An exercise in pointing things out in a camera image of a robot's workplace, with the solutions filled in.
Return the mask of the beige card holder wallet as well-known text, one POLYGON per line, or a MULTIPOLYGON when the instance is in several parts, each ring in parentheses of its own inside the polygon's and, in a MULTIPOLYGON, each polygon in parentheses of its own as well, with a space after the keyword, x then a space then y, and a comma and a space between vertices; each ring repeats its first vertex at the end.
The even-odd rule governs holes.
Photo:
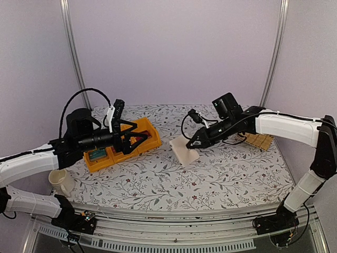
POLYGON ((192 162, 196 161, 200 157, 196 150, 191 150, 186 147, 188 141, 189 140, 183 135, 179 135, 178 137, 169 141, 172 151, 183 167, 189 166, 192 162))

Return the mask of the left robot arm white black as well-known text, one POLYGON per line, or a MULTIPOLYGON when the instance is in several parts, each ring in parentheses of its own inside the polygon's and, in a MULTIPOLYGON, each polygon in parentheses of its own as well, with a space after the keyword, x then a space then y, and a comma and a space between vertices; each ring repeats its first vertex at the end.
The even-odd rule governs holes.
POLYGON ((80 108, 66 117, 67 130, 35 150, 1 159, 1 212, 25 212, 58 218, 67 229, 78 225, 78 217, 64 196, 44 196, 18 190, 10 183, 45 171, 66 169, 79 161, 85 152, 113 147, 123 154, 132 153, 147 140, 136 133, 137 124, 120 118, 102 128, 89 109, 80 108))

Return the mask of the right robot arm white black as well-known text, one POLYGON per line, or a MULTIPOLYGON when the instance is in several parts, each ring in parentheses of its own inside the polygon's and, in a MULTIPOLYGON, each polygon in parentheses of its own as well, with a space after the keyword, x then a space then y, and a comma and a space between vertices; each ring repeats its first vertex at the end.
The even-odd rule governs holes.
POLYGON ((297 212, 323 184, 336 174, 336 125, 334 118, 307 118, 261 106, 246 110, 237 103, 232 93, 227 93, 212 102, 220 118, 208 120, 195 109, 187 116, 203 127, 188 139, 186 148, 205 149, 238 133, 264 134, 304 143, 315 148, 309 171, 277 208, 272 225, 283 230, 297 212))

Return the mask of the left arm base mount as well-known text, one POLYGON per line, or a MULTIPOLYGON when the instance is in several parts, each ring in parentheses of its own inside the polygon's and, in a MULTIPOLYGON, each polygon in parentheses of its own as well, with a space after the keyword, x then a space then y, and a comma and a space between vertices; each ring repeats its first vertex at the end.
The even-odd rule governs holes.
POLYGON ((97 219, 89 212, 82 214, 74 212, 62 212, 57 218, 52 218, 51 224, 67 231, 80 232, 93 235, 97 219))

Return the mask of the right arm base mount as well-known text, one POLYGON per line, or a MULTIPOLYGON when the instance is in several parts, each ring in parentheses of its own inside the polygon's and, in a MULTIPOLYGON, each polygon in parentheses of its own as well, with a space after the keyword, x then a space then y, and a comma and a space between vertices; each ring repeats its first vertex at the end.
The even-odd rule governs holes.
POLYGON ((294 228, 299 225, 296 213, 279 212, 268 216, 257 216, 252 226, 258 235, 294 228))

